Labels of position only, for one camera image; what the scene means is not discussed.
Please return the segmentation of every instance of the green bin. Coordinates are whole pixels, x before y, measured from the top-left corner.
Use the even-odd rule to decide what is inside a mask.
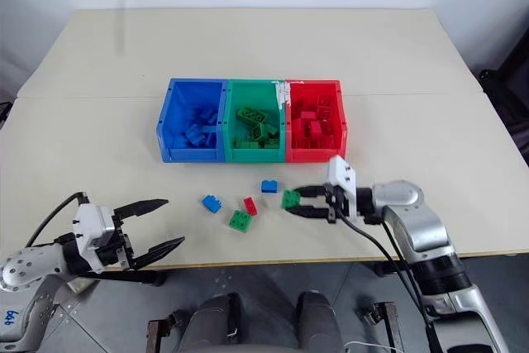
[[[222,138],[226,162],[284,162],[285,161],[285,106],[278,104],[278,80],[229,80],[224,108]],[[279,148],[246,149],[241,143],[249,140],[251,126],[244,123],[237,112],[249,107],[266,113],[266,123],[279,130]]]

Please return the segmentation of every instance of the white table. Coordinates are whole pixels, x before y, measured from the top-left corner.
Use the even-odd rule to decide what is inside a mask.
[[[171,77],[482,91],[430,10],[181,9],[76,12],[18,96],[159,97]]]
[[[295,217],[279,208],[280,194],[260,194],[262,179],[278,179],[282,188],[318,183],[321,164],[162,163],[155,138],[162,102],[17,99],[0,131],[0,256],[19,249],[52,208],[81,189],[114,208],[169,199],[124,226],[138,255],[186,236],[158,266],[381,257],[342,224]],[[421,186],[462,255],[528,251],[529,169],[484,94],[345,96],[344,106],[359,184],[408,179]],[[200,203],[205,194],[225,207],[211,214]],[[242,234],[227,222],[247,195],[257,198],[260,215]],[[70,231],[73,214],[73,206],[66,209],[39,241]],[[365,229],[387,242],[381,228]]]

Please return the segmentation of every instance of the blue bin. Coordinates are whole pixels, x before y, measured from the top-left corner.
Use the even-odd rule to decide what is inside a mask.
[[[224,161],[227,80],[171,79],[156,126],[166,163]]]

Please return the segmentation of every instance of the gray floor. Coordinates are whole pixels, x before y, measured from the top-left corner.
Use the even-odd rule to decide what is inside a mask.
[[[488,301],[512,353],[529,351],[529,255],[465,260],[469,276]],[[345,341],[387,344],[384,325],[366,326],[356,315],[364,302],[395,301],[406,352],[427,351],[421,319],[395,275],[379,278],[363,264],[264,265],[171,272],[161,287],[100,282],[65,299],[54,315],[40,353],[142,352],[150,319],[178,308],[194,309],[214,294],[242,298],[245,340],[296,346],[293,315],[298,295],[316,289],[333,303]],[[179,341],[174,332],[162,351]],[[352,352],[384,349],[352,346]]]

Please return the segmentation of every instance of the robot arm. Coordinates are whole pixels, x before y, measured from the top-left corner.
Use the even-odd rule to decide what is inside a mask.
[[[28,246],[0,264],[0,351],[36,351],[50,320],[57,290],[69,281],[119,263],[138,270],[160,260],[184,237],[166,241],[134,257],[123,219],[140,216],[168,203],[147,200],[111,210],[88,202],[83,195],[74,217],[74,233],[53,243]]]
[[[470,283],[441,219],[425,204],[418,186],[406,181],[357,188],[355,171],[341,157],[329,162],[326,182],[295,189],[302,197],[324,195],[330,208],[302,205],[287,211],[336,219],[360,214],[365,223],[387,222],[420,289],[427,336],[434,353],[508,353],[478,287]]]

